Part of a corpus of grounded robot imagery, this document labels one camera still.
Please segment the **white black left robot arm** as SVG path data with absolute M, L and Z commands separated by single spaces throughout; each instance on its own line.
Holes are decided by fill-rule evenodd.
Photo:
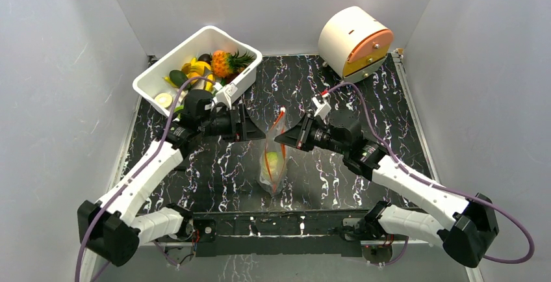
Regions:
M 193 214 L 172 203 L 159 211 L 138 211 L 162 180 L 176 169 L 205 137 L 226 142 L 261 140 L 265 134 L 254 124 L 243 103 L 215 103 L 204 90 L 191 90 L 183 108 L 168 118 L 160 139 L 127 175 L 97 201 L 84 201 L 77 209 L 82 249 L 89 249 L 114 266 L 126 264 L 137 249 L 160 237 L 187 240 L 194 232 Z

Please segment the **light green toy cabbage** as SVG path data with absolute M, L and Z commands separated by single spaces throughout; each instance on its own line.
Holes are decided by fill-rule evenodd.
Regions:
M 261 157 L 260 165 L 262 176 L 269 181 L 276 181 L 283 173 L 285 160 L 278 152 L 268 152 Z

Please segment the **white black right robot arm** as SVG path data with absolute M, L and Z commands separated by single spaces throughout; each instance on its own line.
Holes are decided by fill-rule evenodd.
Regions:
M 339 153 L 349 171 L 421 208 L 407 211 L 380 203 L 364 220 L 366 232 L 374 239 L 398 234 L 423 240 L 441 247 L 457 263 L 475 268 L 499 233 L 495 213 L 480 203 L 487 197 L 478 194 L 466 199 L 447 193 L 442 185 L 396 162 L 388 149 L 364 135 L 352 113 L 333 112 L 326 122 L 306 114 L 274 140 L 302 151 L 319 147 Z

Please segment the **dark green toy avocado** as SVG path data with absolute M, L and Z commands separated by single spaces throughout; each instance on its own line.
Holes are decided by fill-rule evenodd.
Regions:
M 181 70 L 172 70 L 169 73 L 168 79 L 176 88 L 180 88 L 187 81 L 188 77 Z

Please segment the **clear zip bag orange zipper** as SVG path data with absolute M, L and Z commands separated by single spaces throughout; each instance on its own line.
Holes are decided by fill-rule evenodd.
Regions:
M 259 159 L 260 174 L 258 183 L 272 197 L 283 189 L 283 180 L 287 173 L 286 146 L 279 144 L 275 138 L 286 131 L 286 108 L 281 107 L 279 115 L 266 133 L 266 138 L 261 149 Z

